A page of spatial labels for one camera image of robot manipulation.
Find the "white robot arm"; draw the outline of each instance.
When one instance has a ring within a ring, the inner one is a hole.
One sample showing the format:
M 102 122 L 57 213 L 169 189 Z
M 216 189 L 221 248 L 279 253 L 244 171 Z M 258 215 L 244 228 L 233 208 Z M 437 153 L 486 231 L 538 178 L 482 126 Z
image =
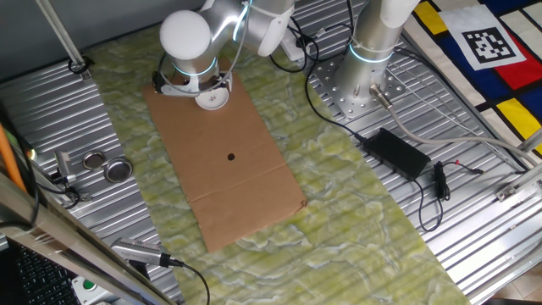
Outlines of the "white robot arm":
M 218 52 L 233 39 L 259 56 L 270 55 L 282 40 L 294 1 L 207 0 L 198 13 L 172 13 L 162 23 L 160 42 L 185 84 L 173 85 L 161 75 L 164 84 L 157 87 L 157 92 L 195 97 L 205 109 L 224 106 L 231 87 L 231 70 L 220 73 Z

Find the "metal slotted platform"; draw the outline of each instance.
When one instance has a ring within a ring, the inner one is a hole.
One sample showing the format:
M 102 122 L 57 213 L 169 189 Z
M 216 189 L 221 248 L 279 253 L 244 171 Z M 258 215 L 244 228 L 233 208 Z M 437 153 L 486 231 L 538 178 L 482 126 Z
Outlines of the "metal slotted platform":
M 102 171 L 83 168 L 89 151 L 104 153 L 107 160 L 124 156 L 93 80 L 83 81 L 67 64 L 20 77 L 0 85 L 0 100 L 22 136 L 36 149 L 37 163 L 49 174 L 56 170 L 55 150 L 67 151 L 77 181 L 74 186 L 91 194 L 70 212 L 111 245 L 119 237 L 160 242 L 134 178 L 112 184 Z M 0 248 L 7 242 L 2 236 Z M 171 269 L 148 266 L 152 282 L 168 297 L 180 296 Z
M 356 18 L 364 1 L 351 2 Z M 310 35 L 339 22 L 350 23 L 345 0 L 299 1 L 296 3 L 295 18 L 303 32 Z M 320 48 L 320 58 L 327 58 L 343 51 L 349 34 L 347 28 L 339 27 L 318 37 L 316 41 Z M 315 55 L 314 48 L 311 51 L 312 55 Z M 338 64 L 340 58 L 334 58 L 319 66 L 328 69 Z M 486 127 L 488 124 L 459 98 L 452 95 L 427 67 L 400 54 L 394 54 L 388 68 L 412 90 L 407 90 L 401 97 L 392 100 L 395 111 L 410 131 L 425 138 L 469 136 L 470 131 L 451 123 L 441 114 L 443 113 L 456 122 L 459 122 L 456 118 L 458 117 L 464 122 L 464 126 L 479 136 L 493 137 L 493 131 Z M 471 297 L 472 303 L 483 302 L 502 286 L 542 260 L 540 254 L 536 259 L 521 263 L 508 276 L 484 288 L 482 293 L 469 295 L 477 288 L 483 287 L 500 271 L 520 260 L 542 241 L 540 196 L 522 200 L 512 197 L 504 202 L 499 202 L 495 197 L 496 192 L 519 177 L 513 174 L 517 168 L 508 164 L 514 164 L 510 155 L 500 148 L 498 153 L 495 153 L 493 148 L 476 142 L 435 146 L 411 141 L 396 128 L 393 119 L 377 103 L 365 105 L 364 114 L 357 119 L 348 119 L 336 105 L 340 101 L 334 100 L 331 92 L 326 90 L 321 82 L 325 80 L 311 75 L 310 81 L 329 106 L 335 119 L 362 136 L 372 136 L 378 129 L 384 127 L 429 155 L 433 163 L 460 159 L 463 164 L 486 172 L 484 175 L 470 175 L 458 166 L 445 168 L 451 189 L 451 200 L 443 202 L 445 214 L 440 228 L 426 233 L 421 230 L 418 220 L 421 198 L 418 187 L 392 173 L 362 150 L 365 159 L 371 164 L 392 197 L 421 232 L 420 235 L 450 277 L 466 295 Z M 360 145 L 353 137 L 352 140 L 356 145 Z M 424 189 L 423 221 L 428 227 L 434 225 L 437 216 L 432 172 L 432 168 L 428 167 L 418 178 Z

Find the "cardboard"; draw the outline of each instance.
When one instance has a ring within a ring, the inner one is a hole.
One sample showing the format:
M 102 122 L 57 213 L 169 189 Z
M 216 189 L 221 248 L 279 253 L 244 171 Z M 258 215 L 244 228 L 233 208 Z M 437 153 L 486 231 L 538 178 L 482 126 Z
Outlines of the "cardboard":
M 306 207 L 307 199 L 234 75 L 221 109 L 143 88 L 209 252 Z

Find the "silver cylindrical robot base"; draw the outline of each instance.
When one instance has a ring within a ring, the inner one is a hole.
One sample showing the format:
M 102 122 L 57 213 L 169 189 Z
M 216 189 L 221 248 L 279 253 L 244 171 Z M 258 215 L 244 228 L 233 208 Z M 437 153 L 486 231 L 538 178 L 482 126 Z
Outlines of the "silver cylindrical robot base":
M 350 101 L 367 104 L 373 98 L 369 88 L 373 85 L 385 87 L 385 71 L 388 61 L 367 63 L 348 52 L 335 74 L 336 90 Z

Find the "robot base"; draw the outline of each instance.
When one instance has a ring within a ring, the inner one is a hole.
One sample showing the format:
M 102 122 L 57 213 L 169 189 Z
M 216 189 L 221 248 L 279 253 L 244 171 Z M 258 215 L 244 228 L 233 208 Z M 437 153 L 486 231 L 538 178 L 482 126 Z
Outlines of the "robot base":
M 357 97 L 353 97 L 351 93 L 346 94 L 338 89 L 335 80 L 335 72 L 340 66 L 341 57 L 333 58 L 318 64 L 314 70 L 314 74 L 320 79 L 320 83 L 324 90 L 331 96 L 332 102 L 339 106 L 340 111 L 348 119 L 356 119 L 363 114 L 372 111 L 375 108 L 381 107 L 376 98 L 370 93 L 359 92 Z M 385 86 L 380 88 L 384 94 L 393 102 L 398 97 L 405 94 L 406 88 L 386 70 Z

